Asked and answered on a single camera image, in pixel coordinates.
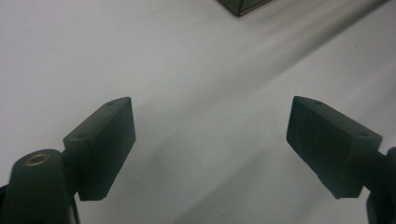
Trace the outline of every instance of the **dark object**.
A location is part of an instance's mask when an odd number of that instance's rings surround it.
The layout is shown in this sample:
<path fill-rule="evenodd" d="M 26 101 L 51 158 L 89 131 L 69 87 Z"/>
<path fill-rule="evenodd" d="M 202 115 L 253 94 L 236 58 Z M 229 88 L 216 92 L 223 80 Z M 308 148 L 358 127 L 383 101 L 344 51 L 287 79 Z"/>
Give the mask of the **dark object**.
<path fill-rule="evenodd" d="M 396 148 L 378 152 L 382 137 L 322 102 L 295 96 L 287 140 L 336 198 L 357 198 L 365 186 L 369 223 L 396 218 Z"/>
<path fill-rule="evenodd" d="M 271 0 L 219 0 L 235 16 L 243 16 L 256 7 L 260 7 Z"/>
<path fill-rule="evenodd" d="M 74 195 L 107 196 L 134 144 L 131 99 L 108 102 L 66 136 L 66 150 L 44 149 L 19 159 L 0 188 L 1 224 L 79 223 Z"/>

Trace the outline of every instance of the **dark green box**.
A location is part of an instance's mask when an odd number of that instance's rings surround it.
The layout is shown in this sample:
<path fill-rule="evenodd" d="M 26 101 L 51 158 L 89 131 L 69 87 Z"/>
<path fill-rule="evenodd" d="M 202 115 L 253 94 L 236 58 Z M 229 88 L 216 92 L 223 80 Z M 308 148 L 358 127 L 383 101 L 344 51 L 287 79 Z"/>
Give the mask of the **dark green box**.
<path fill-rule="evenodd" d="M 219 0 L 235 16 L 243 16 L 256 7 L 259 7 L 272 0 Z"/>

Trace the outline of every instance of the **round joint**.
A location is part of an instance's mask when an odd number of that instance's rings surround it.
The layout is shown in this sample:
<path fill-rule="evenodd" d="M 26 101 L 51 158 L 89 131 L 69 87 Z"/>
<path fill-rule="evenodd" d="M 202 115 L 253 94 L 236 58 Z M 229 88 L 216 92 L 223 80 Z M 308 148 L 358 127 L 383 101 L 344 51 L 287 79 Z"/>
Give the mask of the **round joint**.
<path fill-rule="evenodd" d="M 31 156 L 29 159 L 25 161 L 26 166 L 37 166 L 42 164 L 50 159 L 50 155 L 47 153 L 40 153 L 34 156 Z"/>

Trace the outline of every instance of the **black plastic part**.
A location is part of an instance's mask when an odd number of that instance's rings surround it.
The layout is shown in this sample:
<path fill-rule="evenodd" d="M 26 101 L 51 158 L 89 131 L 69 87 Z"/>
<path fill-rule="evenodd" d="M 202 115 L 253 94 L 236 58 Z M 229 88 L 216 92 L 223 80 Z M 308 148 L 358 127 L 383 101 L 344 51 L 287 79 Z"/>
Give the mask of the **black plastic part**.
<path fill-rule="evenodd" d="M 219 0 L 235 16 L 243 16 L 249 11 L 260 7 L 272 0 Z"/>
<path fill-rule="evenodd" d="M 338 199 L 359 197 L 363 183 L 356 163 L 376 153 L 382 137 L 322 102 L 295 96 L 287 140 Z"/>
<path fill-rule="evenodd" d="M 64 138 L 63 154 L 78 180 L 70 189 L 78 189 L 82 201 L 105 198 L 134 141 L 131 98 L 102 105 Z"/>
<path fill-rule="evenodd" d="M 59 151 L 39 150 L 14 164 L 3 203 L 2 224 L 77 223 L 74 218 Z"/>

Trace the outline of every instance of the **white surface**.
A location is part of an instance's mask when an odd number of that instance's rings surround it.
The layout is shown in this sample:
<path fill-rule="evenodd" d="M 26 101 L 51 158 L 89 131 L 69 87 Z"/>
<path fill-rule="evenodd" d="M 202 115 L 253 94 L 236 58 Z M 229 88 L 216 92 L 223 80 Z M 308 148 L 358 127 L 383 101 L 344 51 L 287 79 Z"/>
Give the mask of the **white surface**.
<path fill-rule="evenodd" d="M 0 184 L 104 102 L 137 141 L 93 223 L 367 223 L 287 144 L 291 99 L 325 102 L 396 146 L 396 4 L 276 0 L 0 2 Z"/>

